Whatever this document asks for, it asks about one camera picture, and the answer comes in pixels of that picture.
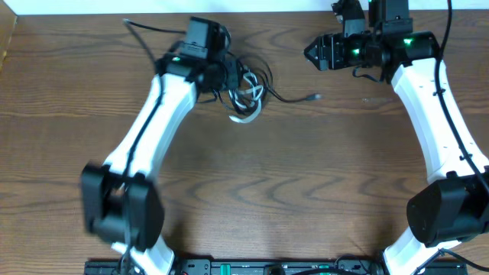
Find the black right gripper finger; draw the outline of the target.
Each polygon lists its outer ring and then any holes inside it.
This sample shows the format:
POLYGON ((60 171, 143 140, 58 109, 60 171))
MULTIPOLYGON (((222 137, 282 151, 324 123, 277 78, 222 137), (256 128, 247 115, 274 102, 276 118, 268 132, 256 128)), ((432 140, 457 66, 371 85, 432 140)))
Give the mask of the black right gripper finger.
POLYGON ((304 53, 304 56, 317 70, 323 71, 322 61, 315 54, 304 53))
POLYGON ((305 48, 304 53, 318 53, 318 50, 322 46, 322 37, 318 36, 314 41, 305 48))

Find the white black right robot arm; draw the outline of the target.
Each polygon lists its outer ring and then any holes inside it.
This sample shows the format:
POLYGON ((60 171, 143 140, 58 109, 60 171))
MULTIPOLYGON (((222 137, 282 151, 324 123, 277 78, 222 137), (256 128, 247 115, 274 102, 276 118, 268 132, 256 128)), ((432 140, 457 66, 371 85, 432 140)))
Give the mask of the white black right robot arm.
POLYGON ((303 51, 320 71, 381 67, 415 129, 428 186, 409 200, 408 227, 383 252, 388 274, 417 274, 436 254, 488 231, 488 158, 458 110, 439 51, 428 31, 327 34, 303 51))

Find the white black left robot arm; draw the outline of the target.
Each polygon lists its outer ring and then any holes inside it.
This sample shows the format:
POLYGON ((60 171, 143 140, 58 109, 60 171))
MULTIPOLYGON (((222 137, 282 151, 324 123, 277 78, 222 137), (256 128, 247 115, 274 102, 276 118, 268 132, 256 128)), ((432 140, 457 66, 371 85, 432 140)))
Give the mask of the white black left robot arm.
POLYGON ((120 253, 107 274, 169 274, 175 253, 161 235, 164 207, 157 178, 166 152, 201 91, 235 91, 242 62, 229 53, 211 58, 168 53, 141 111, 102 165, 81 172, 86 230, 120 253))

